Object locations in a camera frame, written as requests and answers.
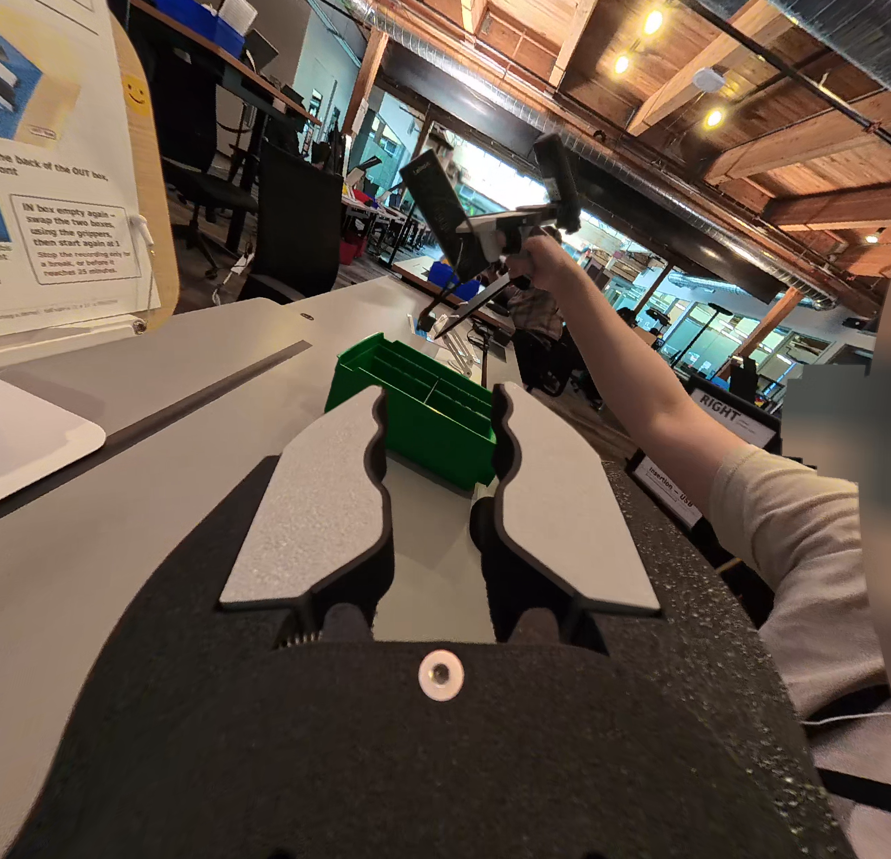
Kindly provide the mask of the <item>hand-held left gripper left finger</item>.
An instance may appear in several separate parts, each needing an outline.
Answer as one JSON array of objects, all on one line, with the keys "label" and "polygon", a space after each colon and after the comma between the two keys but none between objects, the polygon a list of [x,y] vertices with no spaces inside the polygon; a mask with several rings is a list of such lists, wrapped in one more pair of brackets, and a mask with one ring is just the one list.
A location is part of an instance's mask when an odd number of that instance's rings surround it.
[{"label": "hand-held left gripper left finger", "polygon": [[387,397],[372,385],[280,455],[219,596],[226,610],[375,612],[394,579]]}]

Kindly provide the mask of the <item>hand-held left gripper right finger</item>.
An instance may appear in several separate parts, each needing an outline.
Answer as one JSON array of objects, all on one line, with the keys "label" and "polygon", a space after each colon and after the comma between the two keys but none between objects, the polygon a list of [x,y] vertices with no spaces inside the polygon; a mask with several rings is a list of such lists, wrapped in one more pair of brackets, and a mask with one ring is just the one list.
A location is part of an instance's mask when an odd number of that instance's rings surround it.
[{"label": "hand-held left gripper right finger", "polygon": [[661,606],[596,450],[515,383],[493,389],[497,539],[581,609]]}]

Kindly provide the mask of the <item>black usb hub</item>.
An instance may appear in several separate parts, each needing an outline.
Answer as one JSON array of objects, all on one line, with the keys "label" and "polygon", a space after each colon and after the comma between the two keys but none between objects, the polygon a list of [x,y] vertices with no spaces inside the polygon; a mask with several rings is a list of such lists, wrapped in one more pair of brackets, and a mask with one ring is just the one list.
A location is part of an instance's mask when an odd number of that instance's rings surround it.
[{"label": "black usb hub", "polygon": [[475,261],[470,226],[437,154],[425,150],[400,170],[400,176],[457,280],[470,280]]}]

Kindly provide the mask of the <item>green plastic box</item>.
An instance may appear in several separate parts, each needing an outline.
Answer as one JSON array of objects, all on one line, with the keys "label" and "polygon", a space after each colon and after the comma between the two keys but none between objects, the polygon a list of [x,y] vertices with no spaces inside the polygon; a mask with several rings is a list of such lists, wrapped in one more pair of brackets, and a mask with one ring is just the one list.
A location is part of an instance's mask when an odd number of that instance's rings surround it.
[{"label": "green plastic box", "polygon": [[325,411],[373,385],[387,396],[389,450],[465,491],[496,477],[489,389],[375,333],[338,355]]}]

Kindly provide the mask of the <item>person's right forearm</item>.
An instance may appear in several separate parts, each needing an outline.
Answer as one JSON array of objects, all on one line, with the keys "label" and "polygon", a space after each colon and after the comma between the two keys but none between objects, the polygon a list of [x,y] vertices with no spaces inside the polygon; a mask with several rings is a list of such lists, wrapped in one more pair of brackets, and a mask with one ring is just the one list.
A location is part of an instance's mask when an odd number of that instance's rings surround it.
[{"label": "person's right forearm", "polygon": [[796,711],[889,680],[867,597],[858,487],[744,442],[693,401],[574,264],[551,280],[607,406],[774,593],[760,631]]}]

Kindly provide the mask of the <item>person's right hand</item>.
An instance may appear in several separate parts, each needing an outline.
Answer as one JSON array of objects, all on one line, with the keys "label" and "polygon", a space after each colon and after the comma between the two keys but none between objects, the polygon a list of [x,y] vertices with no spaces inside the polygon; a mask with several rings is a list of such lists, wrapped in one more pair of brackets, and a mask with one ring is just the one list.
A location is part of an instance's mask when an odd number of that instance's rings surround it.
[{"label": "person's right hand", "polygon": [[504,264],[513,278],[527,277],[537,289],[562,298],[584,272],[547,233],[529,234],[519,252],[506,256]]}]

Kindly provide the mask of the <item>black tall-back office chair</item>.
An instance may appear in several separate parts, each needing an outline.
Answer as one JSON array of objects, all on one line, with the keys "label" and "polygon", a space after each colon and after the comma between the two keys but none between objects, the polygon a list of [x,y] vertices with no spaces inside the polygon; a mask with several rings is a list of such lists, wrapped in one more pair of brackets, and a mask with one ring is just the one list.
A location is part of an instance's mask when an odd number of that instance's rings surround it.
[{"label": "black tall-back office chair", "polygon": [[282,305],[330,292],[340,268],[342,180],[265,141],[256,254],[237,300]]}]

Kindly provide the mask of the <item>black white label sign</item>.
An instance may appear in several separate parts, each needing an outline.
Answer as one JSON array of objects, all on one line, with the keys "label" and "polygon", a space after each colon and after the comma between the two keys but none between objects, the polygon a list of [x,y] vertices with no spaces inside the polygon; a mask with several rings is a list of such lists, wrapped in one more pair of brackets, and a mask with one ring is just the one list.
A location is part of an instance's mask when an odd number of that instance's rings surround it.
[{"label": "black white label sign", "polygon": [[697,375],[686,379],[686,387],[699,407],[734,435],[768,453],[782,454],[781,421],[775,416]]}]

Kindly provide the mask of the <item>black ceiling pipe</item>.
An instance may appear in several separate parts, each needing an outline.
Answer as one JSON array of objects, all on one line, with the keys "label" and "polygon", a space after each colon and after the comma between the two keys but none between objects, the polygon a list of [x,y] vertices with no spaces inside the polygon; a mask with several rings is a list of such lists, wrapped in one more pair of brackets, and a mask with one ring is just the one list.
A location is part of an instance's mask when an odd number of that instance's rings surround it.
[{"label": "black ceiling pipe", "polygon": [[700,3],[698,0],[677,1],[696,15],[705,19],[708,24],[718,29],[720,33],[730,38],[730,40],[735,41],[741,47],[760,58],[763,62],[769,64],[782,78],[789,79],[793,83],[807,89],[809,94],[817,97],[831,110],[836,111],[847,120],[855,123],[859,127],[861,136],[874,136],[884,144],[890,145],[890,133],[889,130],[885,128],[885,123],[878,119],[867,117],[852,104],[848,103],[835,93],[826,90],[817,81],[802,74],[795,67],[784,62],[778,55],[763,46],[763,44],[742,32],[732,23],[722,19],[717,13],[712,11],[706,5]]}]

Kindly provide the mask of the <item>white stand base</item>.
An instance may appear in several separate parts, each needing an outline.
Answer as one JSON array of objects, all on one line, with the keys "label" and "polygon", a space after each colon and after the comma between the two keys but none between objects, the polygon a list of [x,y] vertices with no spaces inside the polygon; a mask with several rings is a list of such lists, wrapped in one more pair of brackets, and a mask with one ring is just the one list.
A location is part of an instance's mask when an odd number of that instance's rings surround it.
[{"label": "white stand base", "polygon": [[96,423],[1,383],[1,498],[6,499],[101,449]]}]

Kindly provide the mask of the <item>wooden sheet holder board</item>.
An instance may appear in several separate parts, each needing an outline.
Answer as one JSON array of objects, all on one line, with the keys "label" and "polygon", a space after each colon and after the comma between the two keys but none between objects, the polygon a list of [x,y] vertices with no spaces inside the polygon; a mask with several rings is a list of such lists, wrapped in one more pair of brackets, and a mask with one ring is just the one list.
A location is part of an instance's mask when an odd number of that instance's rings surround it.
[{"label": "wooden sheet holder board", "polygon": [[2,368],[143,336],[173,316],[180,279],[153,110],[150,103],[125,108],[139,204],[138,241],[151,265],[150,306],[119,314],[102,306],[56,312],[39,327],[4,333]]}]

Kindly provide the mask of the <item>blue storage bin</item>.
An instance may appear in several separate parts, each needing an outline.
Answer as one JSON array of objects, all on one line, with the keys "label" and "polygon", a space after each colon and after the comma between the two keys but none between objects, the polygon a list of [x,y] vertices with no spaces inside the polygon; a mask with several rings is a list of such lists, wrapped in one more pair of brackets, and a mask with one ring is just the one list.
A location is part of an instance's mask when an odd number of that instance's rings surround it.
[{"label": "blue storage bin", "polygon": [[244,49],[244,36],[227,21],[194,0],[153,0],[154,6],[165,16],[213,42],[236,59]]}]

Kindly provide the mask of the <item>person's torso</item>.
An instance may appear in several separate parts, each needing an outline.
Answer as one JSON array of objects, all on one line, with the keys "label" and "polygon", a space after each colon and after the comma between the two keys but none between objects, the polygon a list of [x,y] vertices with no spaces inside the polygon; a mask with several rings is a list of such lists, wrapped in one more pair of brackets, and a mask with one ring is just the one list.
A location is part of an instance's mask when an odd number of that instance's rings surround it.
[{"label": "person's torso", "polygon": [[889,687],[867,686],[804,720],[832,814],[861,858],[890,856]]}]

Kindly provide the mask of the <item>ribbed silver air duct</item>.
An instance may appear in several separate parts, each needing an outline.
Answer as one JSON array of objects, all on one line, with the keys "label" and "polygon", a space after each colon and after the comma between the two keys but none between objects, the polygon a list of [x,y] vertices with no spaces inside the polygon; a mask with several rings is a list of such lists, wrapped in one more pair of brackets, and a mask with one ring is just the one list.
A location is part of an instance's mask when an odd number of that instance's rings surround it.
[{"label": "ribbed silver air duct", "polygon": [[819,308],[841,303],[841,292],[829,277],[801,276],[776,254],[763,252],[753,241],[723,227],[700,207],[669,188],[661,173],[648,175],[609,147],[594,141],[562,118],[530,105],[507,89],[483,77],[477,70],[448,55],[440,46],[424,40],[399,18],[392,18],[373,0],[340,0],[351,16],[383,31],[396,44],[443,74],[461,83],[484,101],[505,111],[540,134],[556,134],[568,157],[574,158],[579,190],[591,211],[605,211],[626,229],[643,231],[645,244],[665,258],[680,257],[695,273],[705,272],[725,283],[739,286],[753,297],[770,303],[788,288],[801,292]]}]

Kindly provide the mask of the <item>large silver air duct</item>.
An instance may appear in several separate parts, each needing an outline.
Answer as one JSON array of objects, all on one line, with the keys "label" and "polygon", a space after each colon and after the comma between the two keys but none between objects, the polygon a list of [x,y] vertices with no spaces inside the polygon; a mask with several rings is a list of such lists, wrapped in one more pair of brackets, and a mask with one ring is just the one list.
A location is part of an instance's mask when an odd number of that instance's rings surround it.
[{"label": "large silver air duct", "polygon": [[877,83],[890,87],[890,0],[769,0]]}]

